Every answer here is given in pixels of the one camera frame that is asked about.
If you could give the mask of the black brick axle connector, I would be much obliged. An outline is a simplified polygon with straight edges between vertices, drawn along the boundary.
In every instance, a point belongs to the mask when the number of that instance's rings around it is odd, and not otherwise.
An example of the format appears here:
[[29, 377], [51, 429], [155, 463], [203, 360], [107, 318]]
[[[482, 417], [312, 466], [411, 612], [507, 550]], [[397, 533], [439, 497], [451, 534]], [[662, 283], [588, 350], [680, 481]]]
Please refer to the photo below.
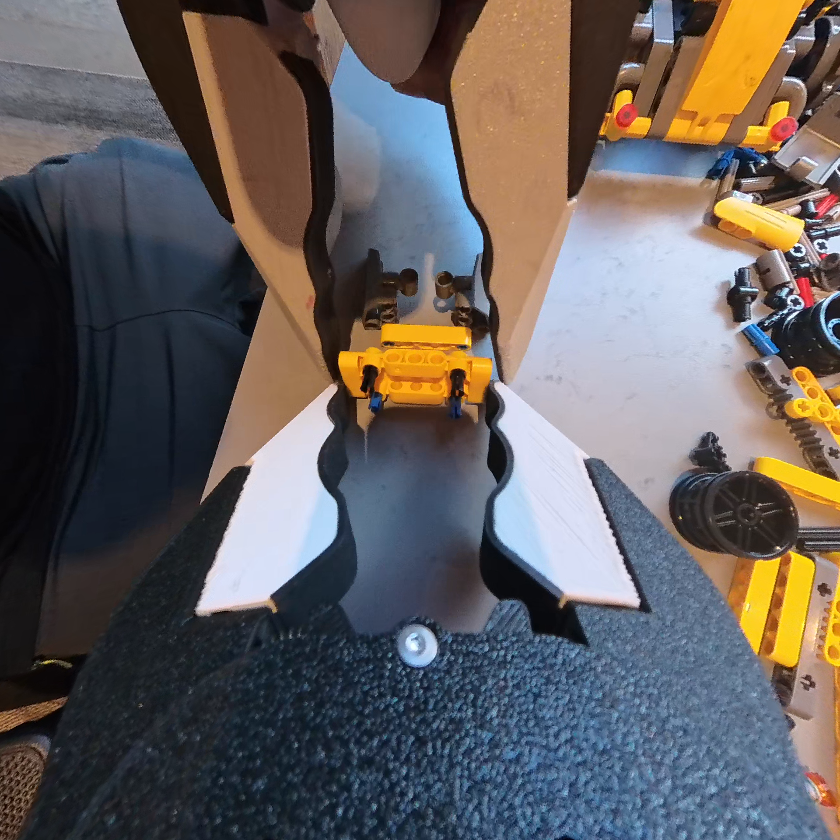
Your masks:
[[752, 305], [759, 296], [759, 289], [753, 285], [753, 272], [749, 266], [735, 270], [726, 301], [735, 323], [746, 323], [752, 318]]

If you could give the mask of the black spoked toy wheel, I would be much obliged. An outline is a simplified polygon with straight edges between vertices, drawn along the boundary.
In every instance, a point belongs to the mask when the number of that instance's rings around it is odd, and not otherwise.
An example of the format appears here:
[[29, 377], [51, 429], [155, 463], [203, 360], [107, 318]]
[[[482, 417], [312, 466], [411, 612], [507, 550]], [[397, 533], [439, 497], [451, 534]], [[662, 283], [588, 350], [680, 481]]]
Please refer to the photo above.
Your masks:
[[669, 514], [690, 544], [713, 553], [771, 560], [790, 551], [799, 518], [775, 480], [755, 471], [690, 471], [675, 483]]

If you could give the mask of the small orange round piece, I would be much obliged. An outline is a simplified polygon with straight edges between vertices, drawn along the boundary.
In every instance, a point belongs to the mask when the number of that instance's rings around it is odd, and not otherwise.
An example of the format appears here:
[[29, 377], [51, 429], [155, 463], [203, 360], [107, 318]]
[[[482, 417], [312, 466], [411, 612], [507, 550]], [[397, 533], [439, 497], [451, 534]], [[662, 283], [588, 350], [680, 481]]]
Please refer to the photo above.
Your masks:
[[805, 788], [828, 830], [832, 833], [837, 833], [838, 799], [831, 785], [818, 772], [806, 770]]

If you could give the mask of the yellow brick frame assembly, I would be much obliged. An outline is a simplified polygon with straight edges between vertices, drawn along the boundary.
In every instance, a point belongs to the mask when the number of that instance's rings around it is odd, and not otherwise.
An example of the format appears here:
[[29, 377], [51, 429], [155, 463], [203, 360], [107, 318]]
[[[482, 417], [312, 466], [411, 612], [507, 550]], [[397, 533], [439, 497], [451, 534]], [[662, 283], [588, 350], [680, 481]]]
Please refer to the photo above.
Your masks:
[[489, 358], [470, 352], [471, 331], [464, 327], [386, 324], [381, 346], [339, 354], [344, 385], [366, 399], [372, 413], [386, 401], [395, 404], [448, 405], [453, 418], [463, 403], [481, 404], [493, 372]]

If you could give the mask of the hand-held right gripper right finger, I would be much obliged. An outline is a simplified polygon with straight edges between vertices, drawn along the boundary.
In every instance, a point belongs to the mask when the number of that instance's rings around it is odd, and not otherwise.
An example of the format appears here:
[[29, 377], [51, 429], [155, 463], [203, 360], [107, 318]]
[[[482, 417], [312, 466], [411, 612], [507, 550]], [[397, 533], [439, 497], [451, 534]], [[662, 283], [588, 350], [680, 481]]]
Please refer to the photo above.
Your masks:
[[490, 493], [480, 573], [501, 601], [524, 604], [536, 634], [584, 642], [579, 604], [639, 609], [639, 594], [587, 455], [506, 385], [487, 394]]

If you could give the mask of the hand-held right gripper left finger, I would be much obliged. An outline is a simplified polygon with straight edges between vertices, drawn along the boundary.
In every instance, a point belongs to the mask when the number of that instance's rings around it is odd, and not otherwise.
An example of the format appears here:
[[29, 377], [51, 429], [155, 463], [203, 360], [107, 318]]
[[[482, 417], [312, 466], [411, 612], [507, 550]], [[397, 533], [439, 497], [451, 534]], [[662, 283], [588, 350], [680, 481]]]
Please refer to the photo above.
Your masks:
[[357, 571], [340, 491], [348, 412], [347, 392], [332, 384], [255, 453], [197, 615], [270, 606], [308, 617], [347, 594]]

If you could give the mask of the person's dark blue shirt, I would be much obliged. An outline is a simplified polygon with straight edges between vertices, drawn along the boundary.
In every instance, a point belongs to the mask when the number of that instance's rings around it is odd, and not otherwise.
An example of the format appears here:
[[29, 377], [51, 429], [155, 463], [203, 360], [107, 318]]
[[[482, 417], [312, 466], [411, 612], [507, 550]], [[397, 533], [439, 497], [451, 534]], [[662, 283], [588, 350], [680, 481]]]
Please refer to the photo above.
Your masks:
[[2, 180], [2, 677], [84, 655], [200, 501], [265, 286], [181, 151]]

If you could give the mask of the grey desk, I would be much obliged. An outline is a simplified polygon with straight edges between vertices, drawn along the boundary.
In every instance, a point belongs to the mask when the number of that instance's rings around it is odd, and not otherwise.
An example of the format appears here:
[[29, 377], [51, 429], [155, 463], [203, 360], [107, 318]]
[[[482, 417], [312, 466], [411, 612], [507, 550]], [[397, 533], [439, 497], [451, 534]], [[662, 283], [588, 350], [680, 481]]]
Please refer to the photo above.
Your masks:
[[[401, 322], [448, 323], [438, 271], [472, 270], [481, 236], [460, 192], [442, 106], [397, 93], [345, 47], [332, 82], [343, 219], [332, 249], [336, 309], [353, 350], [377, 332], [351, 322], [364, 303], [362, 262], [418, 271]], [[757, 249], [705, 223], [715, 195], [700, 177], [716, 153], [656, 141], [595, 153], [528, 351], [509, 387], [591, 457], [606, 462], [674, 532], [668, 498], [707, 431], [735, 469], [770, 456], [803, 466], [788, 428], [766, 413], [745, 370], [754, 358], [725, 301]], [[378, 634], [425, 616], [476, 631], [496, 599], [479, 573], [489, 429], [468, 406], [358, 405], [341, 482], [358, 551], [342, 606]]]

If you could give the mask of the yellow curved brick panel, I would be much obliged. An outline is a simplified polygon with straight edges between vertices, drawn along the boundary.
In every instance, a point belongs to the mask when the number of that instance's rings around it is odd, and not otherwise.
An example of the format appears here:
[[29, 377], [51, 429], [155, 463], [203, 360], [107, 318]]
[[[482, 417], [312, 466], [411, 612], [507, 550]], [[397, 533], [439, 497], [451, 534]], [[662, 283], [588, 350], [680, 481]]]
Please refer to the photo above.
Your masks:
[[743, 201], [723, 198], [713, 207], [718, 228], [738, 239], [751, 239], [767, 249], [791, 250], [802, 238], [804, 220]]

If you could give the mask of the yellow toy brick vehicle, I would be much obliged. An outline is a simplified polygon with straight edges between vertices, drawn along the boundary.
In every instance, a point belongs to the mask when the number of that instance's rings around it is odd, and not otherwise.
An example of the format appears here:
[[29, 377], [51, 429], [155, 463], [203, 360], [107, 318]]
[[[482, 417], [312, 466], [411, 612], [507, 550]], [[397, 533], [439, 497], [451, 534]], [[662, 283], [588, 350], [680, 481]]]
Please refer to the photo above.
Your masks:
[[776, 152], [838, 82], [838, 2], [640, 2], [600, 135]]

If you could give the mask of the pile of loose brick pieces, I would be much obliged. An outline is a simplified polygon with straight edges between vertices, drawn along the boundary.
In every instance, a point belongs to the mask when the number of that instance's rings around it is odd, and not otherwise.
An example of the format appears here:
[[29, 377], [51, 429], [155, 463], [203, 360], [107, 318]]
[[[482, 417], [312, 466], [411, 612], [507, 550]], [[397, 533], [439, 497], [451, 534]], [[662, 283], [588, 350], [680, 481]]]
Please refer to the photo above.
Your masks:
[[[784, 425], [801, 451], [803, 466], [771, 456], [756, 457], [748, 469], [778, 482], [796, 501], [838, 510], [838, 385], [830, 387], [804, 366], [789, 369], [771, 339], [775, 324], [793, 312], [838, 293], [838, 253], [826, 242], [838, 225], [826, 213], [838, 195], [805, 192], [766, 204], [761, 196], [727, 191], [734, 186], [739, 158], [728, 152], [711, 175], [720, 178], [718, 201], [735, 196], [805, 222], [789, 251], [763, 248], [748, 265], [759, 296], [752, 318], [739, 334], [755, 358], [745, 364], [766, 401], [767, 414]], [[838, 527], [802, 525], [794, 547], [771, 560], [737, 559], [728, 602], [752, 649], [771, 669], [773, 687], [789, 723], [833, 714], [838, 677]]]

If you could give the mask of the small black brick pin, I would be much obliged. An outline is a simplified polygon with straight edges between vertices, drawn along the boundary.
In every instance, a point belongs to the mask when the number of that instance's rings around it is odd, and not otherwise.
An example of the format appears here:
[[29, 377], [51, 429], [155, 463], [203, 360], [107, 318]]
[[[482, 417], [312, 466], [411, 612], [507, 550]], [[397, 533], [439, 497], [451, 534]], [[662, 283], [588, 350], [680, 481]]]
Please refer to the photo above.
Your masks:
[[713, 432], [704, 433], [688, 457], [694, 467], [711, 473], [720, 474], [731, 470], [719, 436]]

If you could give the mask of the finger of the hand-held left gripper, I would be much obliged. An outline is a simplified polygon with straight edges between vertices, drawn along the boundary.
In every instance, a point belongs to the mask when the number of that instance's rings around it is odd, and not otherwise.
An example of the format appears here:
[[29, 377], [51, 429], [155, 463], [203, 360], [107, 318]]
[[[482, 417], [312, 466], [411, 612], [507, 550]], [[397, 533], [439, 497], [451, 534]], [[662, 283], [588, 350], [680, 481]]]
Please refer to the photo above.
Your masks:
[[452, 73], [465, 197], [485, 239], [500, 378], [527, 352], [571, 220], [571, 2], [489, 1]]
[[343, 35], [324, 2], [182, 10], [238, 236], [304, 349], [337, 379], [329, 84]]

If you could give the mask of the mesh chair seat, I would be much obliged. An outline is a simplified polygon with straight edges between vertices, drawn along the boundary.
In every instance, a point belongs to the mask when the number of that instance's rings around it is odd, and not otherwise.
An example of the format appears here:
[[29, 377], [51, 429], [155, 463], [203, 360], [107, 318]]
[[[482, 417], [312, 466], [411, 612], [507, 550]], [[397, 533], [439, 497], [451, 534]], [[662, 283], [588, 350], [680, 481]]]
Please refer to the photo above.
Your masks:
[[45, 771], [55, 715], [64, 698], [1, 714], [1, 838], [21, 833]]

